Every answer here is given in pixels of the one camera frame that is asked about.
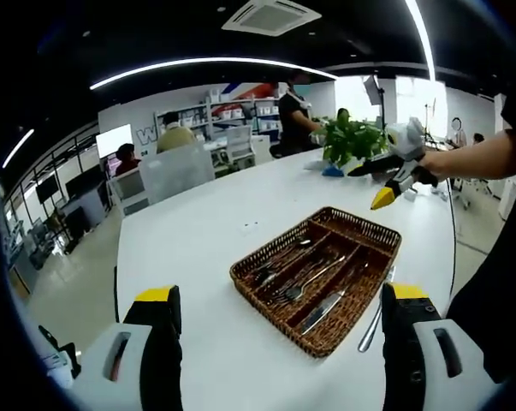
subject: cutlery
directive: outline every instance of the cutlery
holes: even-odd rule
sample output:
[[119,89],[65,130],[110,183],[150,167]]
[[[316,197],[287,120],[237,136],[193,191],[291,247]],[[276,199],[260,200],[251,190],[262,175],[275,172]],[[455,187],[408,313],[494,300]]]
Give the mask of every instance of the cutlery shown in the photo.
[[286,291],[284,291],[283,294],[279,295],[276,299],[277,302],[289,302],[289,301],[296,301],[305,292],[305,287],[315,281],[317,278],[322,276],[326,271],[328,271],[330,268],[332,268],[334,265],[341,263],[343,260],[347,258],[346,255],[342,255],[339,259],[334,261],[332,264],[327,265],[324,267],[321,271],[319,271],[317,274],[315,274],[313,277],[311,277],[309,280],[307,280],[303,285],[294,285],[293,287],[290,287]]
[[[385,278],[385,283],[391,283],[394,279],[394,266],[388,271],[387,278]],[[366,330],[364,336],[360,340],[359,343],[359,352],[365,353],[371,345],[371,341],[374,339],[374,334],[376,333],[377,325],[379,324],[379,319],[381,318],[381,294],[379,295],[379,306],[377,307],[376,314],[374,315],[373,320],[368,326],[368,330]]]
[[[364,271],[367,266],[368,266],[367,262],[362,264],[359,267],[359,273]],[[349,273],[348,277],[352,277],[356,270],[357,269],[354,268]],[[349,287],[351,287],[351,284],[347,285],[344,289],[337,291],[334,294],[329,295],[324,300],[322,300],[322,302],[320,303],[318,308],[314,312],[311,313],[309,318],[303,324],[302,332],[301,332],[302,336],[304,336],[309,331],[311,331],[315,325],[317,325],[324,317],[326,317],[326,315],[332,310],[332,308],[335,307],[335,304],[337,304],[341,300],[341,298],[343,298],[343,295],[345,295],[345,293],[349,290]]]
[[267,261],[263,265],[259,266],[256,269],[256,272],[258,274],[256,274],[256,276],[254,278],[254,282],[258,286],[261,286],[261,285],[265,285],[265,284],[270,283],[271,281],[273,281],[276,278],[276,276],[278,275],[278,272],[280,272],[282,269],[277,270],[277,271],[273,271],[273,270],[270,269],[270,267],[275,262],[277,262],[280,259],[283,259],[284,257],[286,257],[290,252],[292,252],[294,250],[295,247],[307,247],[309,245],[311,245],[311,240],[310,239],[300,237],[298,242],[297,242],[297,244],[292,245],[291,247],[287,247],[286,250],[284,250],[282,253],[278,254],[275,257],[275,259],[273,259],[271,261]]
[[[305,274],[309,273],[309,272],[313,272],[315,269],[317,269],[318,267],[320,267],[322,265],[330,265],[331,263],[333,263],[335,261],[335,259],[337,259],[337,257],[338,257],[337,253],[331,253],[331,252],[324,253],[321,258],[319,258],[318,260],[316,260],[314,263],[311,264],[311,267],[309,268],[309,270],[305,270]],[[302,273],[302,271],[298,272],[294,277],[288,279],[288,281],[286,281],[284,284],[282,284],[279,288],[269,290],[269,292],[267,293],[269,295],[269,298],[267,301],[268,304],[275,302],[275,300],[277,300],[279,298],[282,298],[284,292],[287,289],[291,288],[295,284],[295,282],[297,281],[297,277],[301,273]]]

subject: woven basket divider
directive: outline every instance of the woven basket divider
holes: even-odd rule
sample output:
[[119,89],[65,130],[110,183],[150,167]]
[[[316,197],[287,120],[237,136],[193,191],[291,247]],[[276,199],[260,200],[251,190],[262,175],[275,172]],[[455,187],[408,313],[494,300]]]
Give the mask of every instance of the woven basket divider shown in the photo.
[[[264,299],[266,287],[256,287],[252,281],[252,274],[255,274],[256,269],[264,262],[274,260],[276,254],[286,247],[292,247],[290,245],[302,237],[312,238],[313,243],[307,249],[296,249],[296,258],[290,256],[279,260],[279,264],[282,263],[282,269],[277,277],[280,283],[289,282],[291,272],[298,276],[299,268],[307,267],[313,256],[323,249],[329,250],[329,247],[333,247],[350,256],[335,269],[328,271],[327,276],[321,276],[320,281],[317,280],[305,288],[301,301],[285,307],[271,305]],[[395,231],[344,211],[326,207],[235,263],[231,267],[230,276],[239,292],[277,329],[308,354],[324,357],[331,354],[341,343],[370,304],[387,276],[399,245],[400,235]],[[369,266],[361,275],[351,275],[350,281],[347,282],[347,274],[362,258],[370,261]],[[305,278],[310,276],[310,273],[305,274]],[[349,289],[346,295],[328,316],[311,332],[301,336],[301,325],[306,316],[323,298],[347,285]]]

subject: metal handle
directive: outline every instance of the metal handle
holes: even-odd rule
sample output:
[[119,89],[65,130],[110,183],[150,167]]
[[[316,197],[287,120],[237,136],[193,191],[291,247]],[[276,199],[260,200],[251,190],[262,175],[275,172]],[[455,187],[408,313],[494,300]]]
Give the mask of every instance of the metal handle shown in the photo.
[[329,270],[330,268],[332,268],[334,265],[336,265],[337,263],[341,263],[344,259],[345,259],[345,255],[340,257],[338,260],[334,261],[332,264],[324,267],[321,271],[318,272],[318,274],[315,274],[310,280],[308,280],[306,283],[303,284],[303,286],[301,287],[302,289],[304,287],[306,287],[307,285],[309,285],[310,283],[312,283],[313,281],[315,281],[317,278],[319,278],[320,276],[322,276],[327,270]]
[[362,337],[359,343],[359,352],[365,353],[368,351],[368,348],[371,345],[372,340],[374,339],[374,334],[376,333],[377,325],[379,324],[379,319],[381,318],[381,301],[379,301],[379,307],[377,308],[376,314],[374,315],[374,319],[371,321],[368,326],[368,330]]
[[[394,265],[388,271],[387,278],[385,279],[385,283],[391,283],[394,280]],[[374,319],[371,321],[370,325],[368,325],[368,330],[366,330],[364,336],[360,340],[359,343],[359,352],[365,353],[368,351],[368,348],[371,345],[372,340],[374,339],[374,334],[376,333],[377,325],[379,324],[379,319],[381,318],[381,292],[379,294],[379,306],[377,307],[376,314],[374,315]]]

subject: black ceiling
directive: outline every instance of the black ceiling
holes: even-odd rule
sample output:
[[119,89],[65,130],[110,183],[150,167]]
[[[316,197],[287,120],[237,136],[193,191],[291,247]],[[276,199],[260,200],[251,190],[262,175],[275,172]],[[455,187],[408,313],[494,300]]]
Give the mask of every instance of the black ceiling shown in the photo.
[[[9,74],[2,83],[8,121],[0,139],[0,163],[23,135],[20,127],[36,131],[3,178],[17,180],[47,147],[113,104],[184,86],[276,81],[286,75],[283,68],[207,63],[138,74],[89,90],[94,82],[129,69],[185,57],[220,56],[269,58],[316,69],[361,62],[424,63],[404,0],[298,0],[323,17],[278,38],[220,29],[244,3],[93,0],[42,6],[25,2],[9,10],[2,59],[5,67],[15,68],[15,75]],[[493,95],[516,79],[516,12],[512,2],[496,0],[489,8],[494,10],[489,17],[495,18],[488,21],[480,14],[485,5],[472,9],[469,3],[481,2],[418,0],[435,65],[467,74],[439,74],[440,80]],[[220,6],[226,8],[222,13],[217,11]],[[510,28],[501,30],[503,24],[512,28],[514,37],[510,38]],[[345,69],[339,74],[366,70]],[[407,71],[380,68],[379,74]]]

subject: person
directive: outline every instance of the person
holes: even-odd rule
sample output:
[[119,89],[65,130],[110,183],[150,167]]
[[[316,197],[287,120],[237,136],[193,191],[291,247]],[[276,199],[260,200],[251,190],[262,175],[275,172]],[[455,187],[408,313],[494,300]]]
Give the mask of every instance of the person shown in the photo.
[[454,131],[454,136],[452,138],[448,138],[447,143],[454,148],[466,146],[466,134],[465,131],[463,131],[461,119],[459,117],[454,117],[452,120],[452,130]]
[[484,141],[484,137],[480,133],[475,133],[472,136],[472,140],[474,141],[473,144],[478,144],[478,143],[481,143],[482,141]]
[[288,78],[288,91],[279,101],[278,109],[282,124],[281,144],[289,154],[317,148],[311,143],[310,133],[320,124],[309,119],[311,105],[298,93],[301,86],[309,83],[309,76],[302,70],[294,70]]
[[141,161],[134,156],[134,144],[123,144],[119,147],[115,155],[121,161],[115,170],[115,177],[135,169]]
[[177,111],[166,113],[163,124],[166,127],[166,131],[157,141],[157,154],[197,142],[193,131],[180,125],[180,117]]
[[[516,174],[516,94],[501,113],[512,129],[480,144],[427,152],[420,161],[439,179],[501,179]],[[454,297],[453,319],[484,354],[484,368],[496,382],[516,378],[516,200],[488,257]]]
[[349,110],[344,109],[343,107],[341,107],[337,111],[337,116],[335,118],[340,118],[340,116],[347,116],[347,117],[349,117]]

